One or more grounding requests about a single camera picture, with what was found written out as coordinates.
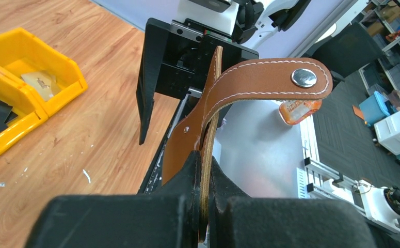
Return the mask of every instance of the black office chair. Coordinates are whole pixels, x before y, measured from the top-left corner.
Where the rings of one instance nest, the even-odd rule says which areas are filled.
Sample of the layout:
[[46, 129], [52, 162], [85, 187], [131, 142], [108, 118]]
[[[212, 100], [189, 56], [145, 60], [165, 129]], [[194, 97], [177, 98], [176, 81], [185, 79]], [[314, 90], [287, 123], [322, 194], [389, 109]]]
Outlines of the black office chair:
[[383, 56], [383, 51], [359, 23], [343, 29], [311, 56], [331, 72], [335, 88], [359, 68]]

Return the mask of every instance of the orange bottle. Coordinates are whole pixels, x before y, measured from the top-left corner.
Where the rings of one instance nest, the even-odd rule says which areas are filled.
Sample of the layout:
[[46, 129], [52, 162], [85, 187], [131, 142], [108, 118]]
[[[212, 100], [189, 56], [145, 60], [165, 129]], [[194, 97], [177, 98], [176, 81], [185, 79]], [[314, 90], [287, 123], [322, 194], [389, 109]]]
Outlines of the orange bottle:
[[321, 100], [316, 101], [285, 101], [279, 106], [279, 113], [288, 125], [299, 124], [306, 117], [317, 112], [322, 106]]

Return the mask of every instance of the white plastic container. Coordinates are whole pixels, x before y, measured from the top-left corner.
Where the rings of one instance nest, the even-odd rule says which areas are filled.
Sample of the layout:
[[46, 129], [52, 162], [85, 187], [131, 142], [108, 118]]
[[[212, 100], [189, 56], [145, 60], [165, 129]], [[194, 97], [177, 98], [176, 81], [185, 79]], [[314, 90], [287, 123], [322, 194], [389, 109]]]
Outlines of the white plastic container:
[[394, 155], [400, 154], [400, 111], [375, 124], [378, 142]]

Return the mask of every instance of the orange object on floor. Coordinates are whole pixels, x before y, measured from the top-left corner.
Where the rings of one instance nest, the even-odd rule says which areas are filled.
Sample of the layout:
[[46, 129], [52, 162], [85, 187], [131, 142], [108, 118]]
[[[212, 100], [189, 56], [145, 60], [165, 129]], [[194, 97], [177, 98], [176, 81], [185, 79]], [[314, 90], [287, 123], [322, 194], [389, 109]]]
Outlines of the orange object on floor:
[[353, 112], [355, 113], [355, 115], [364, 120], [364, 115], [362, 115], [362, 111], [355, 106], [352, 106], [352, 107], [353, 107]]

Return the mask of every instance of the metal rivet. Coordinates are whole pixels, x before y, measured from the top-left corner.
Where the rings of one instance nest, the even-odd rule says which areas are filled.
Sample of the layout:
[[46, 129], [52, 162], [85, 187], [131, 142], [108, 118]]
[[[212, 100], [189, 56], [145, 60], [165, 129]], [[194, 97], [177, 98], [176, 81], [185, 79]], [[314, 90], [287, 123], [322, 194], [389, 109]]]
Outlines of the metal rivet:
[[291, 74], [291, 80], [299, 87], [310, 88], [317, 83], [317, 75], [308, 69], [297, 69]]

